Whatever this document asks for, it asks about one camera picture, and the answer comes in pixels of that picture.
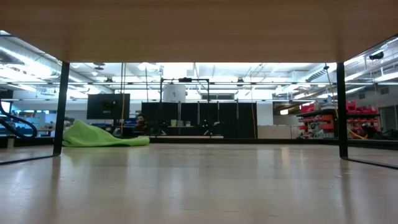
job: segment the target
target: person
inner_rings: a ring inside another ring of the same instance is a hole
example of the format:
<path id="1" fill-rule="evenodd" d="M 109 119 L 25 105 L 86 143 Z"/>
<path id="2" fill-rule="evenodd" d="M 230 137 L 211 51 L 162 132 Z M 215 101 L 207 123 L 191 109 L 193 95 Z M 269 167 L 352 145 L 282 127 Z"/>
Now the person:
<path id="1" fill-rule="evenodd" d="M 134 127 L 133 131 L 135 133 L 147 134 L 148 130 L 149 129 L 146 122 L 146 116 L 142 113 L 137 115 L 136 126 Z"/>

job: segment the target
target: green fabric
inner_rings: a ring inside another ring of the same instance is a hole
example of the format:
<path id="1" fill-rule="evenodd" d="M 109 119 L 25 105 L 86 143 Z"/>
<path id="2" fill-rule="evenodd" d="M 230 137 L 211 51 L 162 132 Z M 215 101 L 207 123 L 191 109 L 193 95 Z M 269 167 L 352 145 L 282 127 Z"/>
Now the green fabric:
<path id="1" fill-rule="evenodd" d="M 67 147 L 146 146 L 149 144 L 149 138 L 118 139 L 101 128 L 77 120 L 72 127 L 64 132 L 62 144 Z"/>

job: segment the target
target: black partition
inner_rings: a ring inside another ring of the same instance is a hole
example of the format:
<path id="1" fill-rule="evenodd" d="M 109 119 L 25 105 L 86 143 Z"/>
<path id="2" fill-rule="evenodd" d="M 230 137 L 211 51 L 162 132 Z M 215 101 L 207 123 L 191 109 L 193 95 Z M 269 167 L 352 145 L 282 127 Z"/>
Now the black partition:
<path id="1" fill-rule="evenodd" d="M 239 103 L 239 138 L 257 137 L 257 103 Z"/>
<path id="2" fill-rule="evenodd" d="M 178 119 L 178 103 L 142 103 L 141 112 L 146 115 L 148 121 L 166 121 Z"/>
<path id="3" fill-rule="evenodd" d="M 171 119 L 178 120 L 178 103 L 142 103 L 141 111 L 147 116 L 147 120 L 152 122 L 162 120 L 170 125 Z M 180 119 L 184 123 L 190 121 L 191 126 L 198 126 L 205 119 L 211 122 L 219 121 L 221 124 L 214 132 L 224 138 L 257 136 L 256 103 L 181 103 Z M 169 130 L 168 134 L 172 133 L 176 134 L 174 130 Z"/>
<path id="4" fill-rule="evenodd" d="M 238 104 L 220 103 L 220 122 L 224 138 L 238 138 L 238 119 L 236 115 Z"/>

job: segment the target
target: monitor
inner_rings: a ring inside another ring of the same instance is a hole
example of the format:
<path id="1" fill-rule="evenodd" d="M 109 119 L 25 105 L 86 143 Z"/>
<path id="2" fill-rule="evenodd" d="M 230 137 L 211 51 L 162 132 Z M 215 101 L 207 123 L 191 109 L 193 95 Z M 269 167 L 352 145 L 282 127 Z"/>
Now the monitor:
<path id="1" fill-rule="evenodd" d="M 122 119 L 123 94 L 88 95 L 87 119 Z M 123 118 L 129 118 L 130 94 L 124 94 Z"/>

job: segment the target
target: cylindrical tank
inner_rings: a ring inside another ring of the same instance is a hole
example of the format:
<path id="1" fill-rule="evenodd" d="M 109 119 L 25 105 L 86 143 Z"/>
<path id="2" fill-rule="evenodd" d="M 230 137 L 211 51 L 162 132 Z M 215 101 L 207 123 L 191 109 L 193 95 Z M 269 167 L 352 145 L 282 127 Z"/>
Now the cylindrical tank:
<path id="1" fill-rule="evenodd" d="M 163 101 L 166 103 L 185 103 L 185 85 L 169 84 L 163 91 Z"/>

